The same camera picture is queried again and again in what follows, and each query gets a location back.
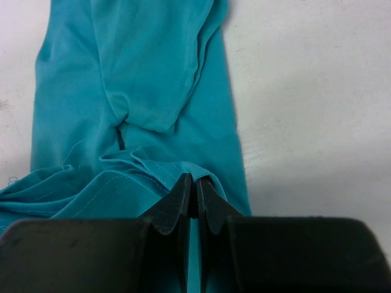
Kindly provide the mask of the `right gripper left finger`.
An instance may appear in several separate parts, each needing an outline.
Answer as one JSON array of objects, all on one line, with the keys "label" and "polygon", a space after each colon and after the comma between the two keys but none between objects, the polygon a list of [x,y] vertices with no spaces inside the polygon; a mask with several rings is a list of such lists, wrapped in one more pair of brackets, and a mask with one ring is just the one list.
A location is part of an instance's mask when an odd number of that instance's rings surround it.
[{"label": "right gripper left finger", "polygon": [[2,292],[186,292],[192,178],[135,219],[21,220],[1,236]]}]

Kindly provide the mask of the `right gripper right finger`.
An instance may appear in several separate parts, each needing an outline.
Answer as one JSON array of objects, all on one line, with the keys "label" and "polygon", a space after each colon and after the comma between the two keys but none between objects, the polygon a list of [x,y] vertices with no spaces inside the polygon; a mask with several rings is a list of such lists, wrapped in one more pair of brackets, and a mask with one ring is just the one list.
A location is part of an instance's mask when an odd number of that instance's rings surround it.
[{"label": "right gripper right finger", "polygon": [[247,217],[196,183],[202,292],[389,292],[390,267],[363,222]]}]

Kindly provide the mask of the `teal t shirt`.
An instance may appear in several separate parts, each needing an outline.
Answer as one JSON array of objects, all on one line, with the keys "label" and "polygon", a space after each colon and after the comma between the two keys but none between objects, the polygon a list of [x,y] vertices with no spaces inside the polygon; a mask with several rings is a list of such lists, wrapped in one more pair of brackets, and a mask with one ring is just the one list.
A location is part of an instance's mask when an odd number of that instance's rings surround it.
[{"label": "teal t shirt", "polygon": [[249,214],[221,25],[227,1],[53,1],[36,62],[21,220],[135,219],[192,178],[186,292],[200,287],[196,183]]}]

